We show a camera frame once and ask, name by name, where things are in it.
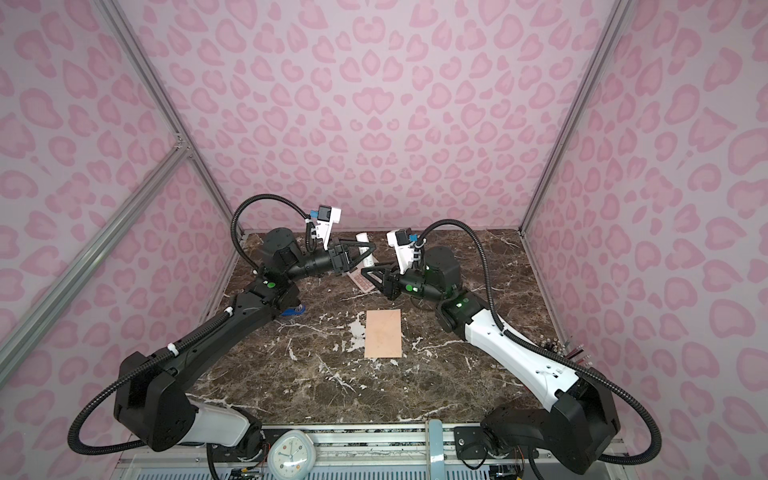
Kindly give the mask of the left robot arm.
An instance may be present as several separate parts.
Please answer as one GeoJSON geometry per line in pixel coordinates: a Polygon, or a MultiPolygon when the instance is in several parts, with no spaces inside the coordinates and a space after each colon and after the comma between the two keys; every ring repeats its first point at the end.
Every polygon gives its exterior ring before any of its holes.
{"type": "Polygon", "coordinates": [[[258,418],[241,408],[196,403],[188,391],[253,331],[299,306],[298,280],[349,272],[374,250],[371,242],[340,239],[304,252],[289,229],[270,231],[259,248],[254,280],[227,309],[152,355],[134,353],[122,362],[116,420],[156,452],[178,444],[214,444],[243,459],[256,457],[265,444],[258,418]]]}

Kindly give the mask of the white glue stick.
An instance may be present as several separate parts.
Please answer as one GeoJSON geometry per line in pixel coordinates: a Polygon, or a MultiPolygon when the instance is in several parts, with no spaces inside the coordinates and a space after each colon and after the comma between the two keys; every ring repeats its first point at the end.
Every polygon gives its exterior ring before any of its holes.
{"type": "Polygon", "coordinates": [[[375,259],[373,258],[373,247],[369,240],[368,234],[365,232],[358,233],[356,235],[356,241],[358,242],[358,266],[360,268],[373,267],[375,259]]]}

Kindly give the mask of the peach envelope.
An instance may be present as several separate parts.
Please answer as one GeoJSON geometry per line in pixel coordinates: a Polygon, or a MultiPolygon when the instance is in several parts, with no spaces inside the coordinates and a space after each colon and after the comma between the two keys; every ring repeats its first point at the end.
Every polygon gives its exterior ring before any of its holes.
{"type": "Polygon", "coordinates": [[[365,322],[364,356],[368,359],[402,357],[401,311],[368,310],[365,322]]]}

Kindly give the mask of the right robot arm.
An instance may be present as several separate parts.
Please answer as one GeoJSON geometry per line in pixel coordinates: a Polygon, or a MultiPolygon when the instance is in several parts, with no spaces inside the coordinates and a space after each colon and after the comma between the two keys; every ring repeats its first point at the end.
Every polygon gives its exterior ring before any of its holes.
{"type": "Polygon", "coordinates": [[[444,331],[488,354],[540,402],[538,409],[504,404],[477,427],[455,428],[456,456],[470,467],[543,449],[566,469],[584,474],[618,433],[610,391],[530,351],[531,341],[505,322],[495,322],[486,300],[464,287],[451,249],[431,248],[420,264],[376,263],[362,275],[390,299],[404,294],[433,303],[444,331]]]}

